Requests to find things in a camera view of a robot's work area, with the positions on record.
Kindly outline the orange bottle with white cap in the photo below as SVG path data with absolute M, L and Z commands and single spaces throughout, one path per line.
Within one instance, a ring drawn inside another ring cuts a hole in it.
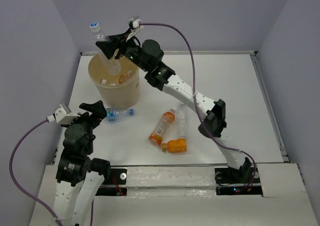
M 119 84 L 123 84 L 125 82 L 127 82 L 128 80 L 130 80 L 133 76 L 131 74 L 122 74 L 119 77 L 118 83 Z

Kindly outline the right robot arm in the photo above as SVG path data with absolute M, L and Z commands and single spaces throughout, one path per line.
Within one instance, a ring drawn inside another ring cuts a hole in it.
M 145 72 L 145 79 L 160 91 L 173 96 L 193 110 L 199 120 L 198 130 L 204 137 L 211 139 L 226 159 L 228 177 L 236 182 L 243 181 L 247 187 L 253 184 L 257 165 L 246 152 L 229 147 L 221 140 L 222 131 L 227 127 L 226 103 L 207 98 L 189 86 L 173 69 L 163 61 L 164 52 L 158 42 L 145 40 L 140 43 L 130 31 L 105 37 L 95 45 L 109 60 L 125 57 Z

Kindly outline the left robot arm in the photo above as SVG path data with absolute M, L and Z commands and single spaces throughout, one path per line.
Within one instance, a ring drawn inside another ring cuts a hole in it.
M 55 221 L 59 225 L 83 225 L 99 187 L 111 177 L 111 163 L 89 155 L 94 150 L 93 130 L 106 118 L 101 100 L 81 103 L 84 113 L 72 113 L 61 104 L 53 117 L 65 128 L 63 150 L 56 172 L 56 192 L 53 204 Z

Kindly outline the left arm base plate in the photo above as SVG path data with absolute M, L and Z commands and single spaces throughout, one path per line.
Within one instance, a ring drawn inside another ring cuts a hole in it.
M 112 167 L 110 177 L 105 179 L 96 196 L 126 196 L 127 168 Z

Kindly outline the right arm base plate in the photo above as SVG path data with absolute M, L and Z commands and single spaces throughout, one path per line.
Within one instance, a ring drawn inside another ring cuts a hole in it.
M 253 168 L 250 169 L 251 176 L 247 179 L 238 178 L 229 174 L 230 169 L 227 167 L 219 167 L 214 169 L 216 195 L 218 196 L 233 196 L 233 195 L 263 195 L 261 180 L 258 169 L 256 169 L 253 182 Z

